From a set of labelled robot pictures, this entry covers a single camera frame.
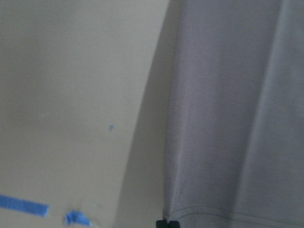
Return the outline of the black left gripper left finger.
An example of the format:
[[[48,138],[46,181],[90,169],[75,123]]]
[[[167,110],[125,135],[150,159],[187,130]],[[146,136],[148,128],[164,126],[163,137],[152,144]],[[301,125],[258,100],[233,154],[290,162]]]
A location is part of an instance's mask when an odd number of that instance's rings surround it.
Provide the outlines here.
[[[156,228],[168,228],[168,222],[166,220],[156,221]]]

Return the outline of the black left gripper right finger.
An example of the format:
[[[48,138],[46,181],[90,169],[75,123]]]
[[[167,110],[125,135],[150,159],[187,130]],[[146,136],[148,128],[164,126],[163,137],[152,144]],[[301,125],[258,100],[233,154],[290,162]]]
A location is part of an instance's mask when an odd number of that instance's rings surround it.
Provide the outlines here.
[[[168,223],[168,228],[180,228],[180,223],[179,221],[169,221]]]

